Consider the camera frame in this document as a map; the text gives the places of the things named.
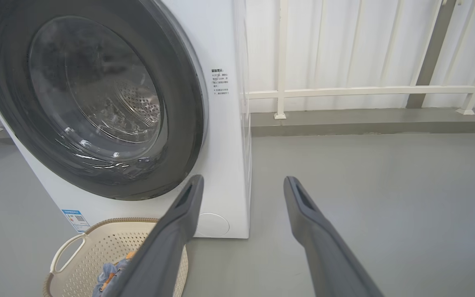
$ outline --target washing machine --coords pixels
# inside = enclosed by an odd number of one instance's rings
[[[79,232],[202,174],[196,236],[248,238],[245,36],[240,0],[0,0],[0,119]]]

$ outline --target perforated plastic basket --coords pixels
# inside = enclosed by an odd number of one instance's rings
[[[44,297],[91,297],[96,277],[102,273],[104,263],[116,263],[128,252],[138,250],[151,232],[157,219],[124,218],[100,222],[85,233],[74,236],[56,252],[51,271],[43,286]],[[75,241],[83,239],[77,251],[56,270],[60,256]],[[183,294],[188,257],[183,249],[174,297]]]

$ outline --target basket handle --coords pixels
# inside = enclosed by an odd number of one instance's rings
[[[52,262],[51,262],[51,273],[52,274],[58,274],[58,273],[62,272],[67,267],[67,265],[69,263],[71,263],[74,256],[77,255],[77,253],[81,250],[81,248],[85,244],[85,237],[87,237],[87,234],[85,234],[85,233],[78,234],[78,235],[74,236],[73,238],[69,239],[68,241],[66,241],[66,243],[64,243],[60,247],[60,249],[58,250],[58,252],[56,252],[56,254],[54,255],[54,258],[52,259]],[[76,252],[74,252],[74,254],[69,258],[69,260],[67,260],[67,262],[62,266],[62,268],[60,268],[60,270],[56,270],[56,265],[58,265],[58,261],[60,260],[60,256],[64,253],[66,248],[68,248],[74,241],[77,241],[78,239],[81,239],[81,238],[83,239],[83,242],[82,242],[82,244],[80,244],[80,246],[78,247]]]

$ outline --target blue and white sticker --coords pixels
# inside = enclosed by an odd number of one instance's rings
[[[77,210],[65,210],[62,209],[64,214],[66,215],[67,219],[71,224],[73,225],[74,229],[80,233],[84,233],[87,231],[87,229],[91,226],[89,226],[89,223],[83,218],[83,215],[77,211]]]

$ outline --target metal railing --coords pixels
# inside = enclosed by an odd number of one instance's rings
[[[320,53],[321,42],[320,39],[323,38],[322,32],[324,31],[324,26],[326,23],[326,1],[322,0],[322,12],[320,16],[320,29],[318,36],[318,47],[316,52],[316,63],[320,62]],[[367,95],[367,94],[467,94],[466,99],[460,109],[456,111],[464,115],[473,115],[473,107],[475,105],[475,79],[471,85],[462,85],[462,86],[448,86],[449,79],[455,73],[455,64],[456,60],[461,54],[463,40],[466,39],[469,32],[469,24],[471,19],[475,14],[475,0],[472,0],[470,9],[468,11],[467,17],[465,19],[464,25],[461,29],[458,42],[452,53],[452,58],[450,64],[445,73],[443,84],[437,86],[416,86],[415,83],[419,78],[421,72],[421,67],[423,65],[424,57],[428,49],[428,44],[430,43],[430,38],[432,38],[432,32],[434,30],[435,21],[437,19],[437,14],[442,5],[446,0],[435,0],[434,8],[431,17],[431,26],[429,34],[426,36],[424,42],[424,48],[418,59],[418,66],[415,68],[415,73],[412,76],[409,86],[384,86],[384,81],[388,76],[388,70],[390,67],[390,56],[394,51],[397,37],[397,27],[403,17],[403,4],[404,0],[398,0],[397,8],[395,11],[395,17],[392,25],[392,30],[390,34],[390,39],[388,41],[388,47],[386,48],[386,54],[384,58],[384,65],[380,73],[379,86],[375,87],[351,87],[351,74],[353,72],[353,60],[356,56],[356,51],[358,50],[357,42],[360,39],[360,17],[364,14],[364,3],[366,0],[360,0],[358,5],[358,14],[355,25],[355,34],[353,37],[353,45],[351,48],[351,54],[349,58],[348,71],[347,71],[347,84],[344,88],[313,88],[313,89],[303,89],[303,90],[286,90],[285,89],[285,64],[286,64],[286,52],[287,52],[287,15],[288,15],[288,0],[280,0],[280,18],[279,18],[279,43],[277,45],[277,90],[271,91],[259,91],[259,92],[249,92],[249,99],[264,99],[264,98],[276,98],[277,99],[277,112],[275,113],[275,119],[285,119],[285,98],[292,97],[315,97],[315,96],[345,96],[345,95]]]

